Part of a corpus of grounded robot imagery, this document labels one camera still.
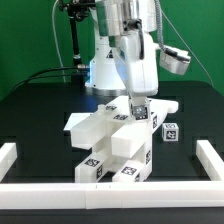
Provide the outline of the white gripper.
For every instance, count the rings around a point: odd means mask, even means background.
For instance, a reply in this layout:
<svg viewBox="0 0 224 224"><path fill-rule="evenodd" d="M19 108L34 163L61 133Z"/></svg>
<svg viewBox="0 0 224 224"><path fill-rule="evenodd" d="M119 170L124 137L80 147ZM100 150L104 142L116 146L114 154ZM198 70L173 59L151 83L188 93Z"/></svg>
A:
<svg viewBox="0 0 224 224"><path fill-rule="evenodd" d="M132 115L147 115L149 105L146 96L158 91L156 44L149 34L143 34L144 58L140 59L140 40L137 33L122 36L120 47L114 51L117 72L129 95Z"/></svg>

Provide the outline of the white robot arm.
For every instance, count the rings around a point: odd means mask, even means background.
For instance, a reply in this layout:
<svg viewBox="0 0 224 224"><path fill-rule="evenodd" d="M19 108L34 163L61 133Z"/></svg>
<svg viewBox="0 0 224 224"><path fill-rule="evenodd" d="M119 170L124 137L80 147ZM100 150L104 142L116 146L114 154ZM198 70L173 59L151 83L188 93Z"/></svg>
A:
<svg viewBox="0 0 224 224"><path fill-rule="evenodd" d="M132 116L149 115L147 98L158 91L156 51L151 33L162 31L159 0L95 0L95 55L90 61L88 91L104 95L127 94Z"/></svg>

